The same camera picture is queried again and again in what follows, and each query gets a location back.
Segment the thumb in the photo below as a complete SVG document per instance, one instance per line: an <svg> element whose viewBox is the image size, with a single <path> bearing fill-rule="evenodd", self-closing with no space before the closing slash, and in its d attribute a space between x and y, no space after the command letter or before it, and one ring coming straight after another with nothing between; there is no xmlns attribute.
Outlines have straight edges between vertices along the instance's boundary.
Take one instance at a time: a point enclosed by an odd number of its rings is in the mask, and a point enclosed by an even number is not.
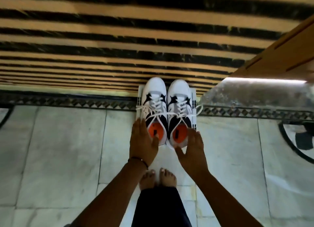
<svg viewBox="0 0 314 227"><path fill-rule="evenodd" d="M178 159L181 162L184 158L184 153L180 147L175 148L175 152L177 153Z"/></svg>
<svg viewBox="0 0 314 227"><path fill-rule="evenodd" d="M156 134L152 141L152 148L158 150L158 146L159 146L159 136L158 134Z"/></svg>

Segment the sneaker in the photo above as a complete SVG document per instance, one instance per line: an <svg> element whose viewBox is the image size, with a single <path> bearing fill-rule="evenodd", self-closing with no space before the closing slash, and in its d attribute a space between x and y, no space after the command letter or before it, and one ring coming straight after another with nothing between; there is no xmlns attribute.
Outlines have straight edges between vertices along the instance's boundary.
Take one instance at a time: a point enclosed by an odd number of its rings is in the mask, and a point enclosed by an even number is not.
<svg viewBox="0 0 314 227"><path fill-rule="evenodd" d="M151 138L159 136L159 146L167 140L167 105L166 85L161 78L151 78L145 85L142 93L142 104L136 109L142 109L143 118Z"/></svg>
<svg viewBox="0 0 314 227"><path fill-rule="evenodd" d="M175 80L171 83L168 96L168 140L167 146L171 148L187 146L187 128L192 128L192 93L184 80Z"/></svg>

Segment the bracelet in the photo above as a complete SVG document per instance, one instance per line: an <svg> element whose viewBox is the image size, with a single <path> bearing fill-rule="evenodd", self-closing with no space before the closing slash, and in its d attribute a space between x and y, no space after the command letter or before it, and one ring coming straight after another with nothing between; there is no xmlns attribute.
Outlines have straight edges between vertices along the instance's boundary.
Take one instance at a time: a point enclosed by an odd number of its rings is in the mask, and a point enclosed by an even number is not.
<svg viewBox="0 0 314 227"><path fill-rule="evenodd" d="M148 170L148 165L147 165L147 163L146 163L143 159L141 159L141 158L139 158L139 157L131 157L131 158L128 159L128 162L130 161L130 159L141 160L141 161L143 162L143 164L146 166L146 169Z"/></svg>

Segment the shoe insole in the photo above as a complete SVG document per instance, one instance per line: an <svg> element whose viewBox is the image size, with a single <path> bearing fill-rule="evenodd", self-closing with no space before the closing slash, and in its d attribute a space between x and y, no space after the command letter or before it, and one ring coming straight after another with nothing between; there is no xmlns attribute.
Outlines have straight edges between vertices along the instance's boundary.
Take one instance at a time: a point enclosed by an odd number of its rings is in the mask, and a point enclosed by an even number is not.
<svg viewBox="0 0 314 227"><path fill-rule="evenodd" d="M150 136L153 138L156 134L158 134L159 137L159 141L161 141L161 139L164 136L164 128L162 127L162 125L158 122L156 123L152 123L148 129L148 133L150 134Z"/></svg>
<svg viewBox="0 0 314 227"><path fill-rule="evenodd" d="M187 137L187 127L185 124L179 124L172 133L172 137L176 143L182 143Z"/></svg>

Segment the person's left arm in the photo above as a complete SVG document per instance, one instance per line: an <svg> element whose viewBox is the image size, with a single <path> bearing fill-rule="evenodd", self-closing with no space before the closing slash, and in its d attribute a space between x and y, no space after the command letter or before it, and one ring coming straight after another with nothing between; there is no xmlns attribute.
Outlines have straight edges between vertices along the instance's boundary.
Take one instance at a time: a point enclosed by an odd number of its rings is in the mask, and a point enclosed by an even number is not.
<svg viewBox="0 0 314 227"><path fill-rule="evenodd" d="M130 161L118 175L83 210L70 227L119 226L128 207L130 198L158 152L158 137L153 141L147 132L145 120L138 119L132 127Z"/></svg>

